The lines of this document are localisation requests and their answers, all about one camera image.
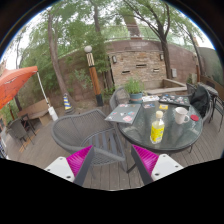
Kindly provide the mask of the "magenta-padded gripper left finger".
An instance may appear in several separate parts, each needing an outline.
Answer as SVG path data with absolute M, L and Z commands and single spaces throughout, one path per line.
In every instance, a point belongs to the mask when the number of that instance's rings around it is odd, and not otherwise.
M 94 148 L 90 145 L 67 158 L 58 157 L 45 168 L 45 171 L 82 186 L 93 156 Z

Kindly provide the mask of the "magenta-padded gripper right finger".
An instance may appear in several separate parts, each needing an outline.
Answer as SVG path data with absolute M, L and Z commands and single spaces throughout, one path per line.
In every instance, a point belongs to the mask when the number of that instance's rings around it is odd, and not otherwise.
M 145 185 L 183 169 L 167 154 L 157 155 L 137 145 L 132 146 L 131 155 Z

